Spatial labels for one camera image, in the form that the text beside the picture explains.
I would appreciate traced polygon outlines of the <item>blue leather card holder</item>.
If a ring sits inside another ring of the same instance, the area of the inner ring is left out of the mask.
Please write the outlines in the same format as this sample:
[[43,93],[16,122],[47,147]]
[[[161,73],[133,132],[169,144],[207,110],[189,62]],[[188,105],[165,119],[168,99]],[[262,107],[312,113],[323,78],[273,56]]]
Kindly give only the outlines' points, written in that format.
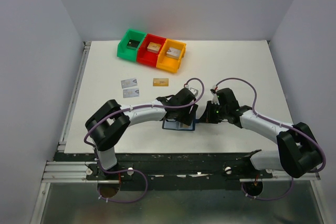
[[[193,130],[192,131],[195,131],[196,129],[196,126],[201,124],[200,119],[198,119],[197,117],[195,118],[195,120],[193,121]],[[183,131],[183,130],[179,130],[179,123],[181,122],[178,122],[176,119],[166,119],[166,118],[163,118],[162,120],[162,129],[164,130],[172,130],[172,131]]]

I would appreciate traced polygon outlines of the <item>gold credit card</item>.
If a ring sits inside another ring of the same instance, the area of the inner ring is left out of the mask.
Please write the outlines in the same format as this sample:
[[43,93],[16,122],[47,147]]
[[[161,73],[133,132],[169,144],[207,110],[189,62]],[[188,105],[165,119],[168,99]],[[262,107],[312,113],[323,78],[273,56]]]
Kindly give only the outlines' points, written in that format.
[[179,126],[178,127],[179,130],[183,130],[183,131],[192,131],[193,130],[192,125],[186,125],[186,124],[183,124],[183,123],[179,123],[178,126]]
[[153,86],[154,87],[168,87],[169,79],[168,78],[154,78]]

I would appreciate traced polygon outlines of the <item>silver credit card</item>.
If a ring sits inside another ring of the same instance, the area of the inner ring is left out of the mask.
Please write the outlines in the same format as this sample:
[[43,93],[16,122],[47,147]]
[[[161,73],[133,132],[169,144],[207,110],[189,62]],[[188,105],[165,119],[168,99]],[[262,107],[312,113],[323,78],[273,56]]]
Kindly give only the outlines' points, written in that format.
[[123,89],[127,89],[127,88],[130,88],[130,87],[135,87],[137,85],[138,85],[138,82],[137,82],[136,78],[121,80],[121,87]]
[[123,98],[134,98],[140,96],[139,88],[129,88],[123,90]]

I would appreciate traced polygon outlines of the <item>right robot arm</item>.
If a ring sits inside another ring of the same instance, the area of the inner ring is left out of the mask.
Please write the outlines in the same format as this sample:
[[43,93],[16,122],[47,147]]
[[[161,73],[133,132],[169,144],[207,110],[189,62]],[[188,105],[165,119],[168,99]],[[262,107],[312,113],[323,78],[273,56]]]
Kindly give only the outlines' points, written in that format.
[[322,154],[315,142],[310,128],[304,123],[295,125],[273,120],[269,122],[256,115],[252,108],[240,106],[230,88],[213,93],[216,102],[208,101],[206,109],[198,120],[200,123],[218,124],[227,121],[240,129],[253,131],[277,145],[276,151],[255,150],[249,153],[248,161],[241,165],[242,173],[249,178],[261,170],[280,170],[293,178],[312,171],[322,164]]

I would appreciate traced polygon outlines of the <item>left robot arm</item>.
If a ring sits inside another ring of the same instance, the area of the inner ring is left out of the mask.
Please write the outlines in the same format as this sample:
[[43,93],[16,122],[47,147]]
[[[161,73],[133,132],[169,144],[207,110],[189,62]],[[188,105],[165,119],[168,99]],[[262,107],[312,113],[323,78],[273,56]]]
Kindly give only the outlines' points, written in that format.
[[198,90],[184,87],[175,95],[158,97],[142,105],[120,105],[107,101],[85,123],[100,162],[98,173],[104,179],[116,175],[117,158],[114,146],[130,126],[149,121],[173,121],[190,126],[198,105]]

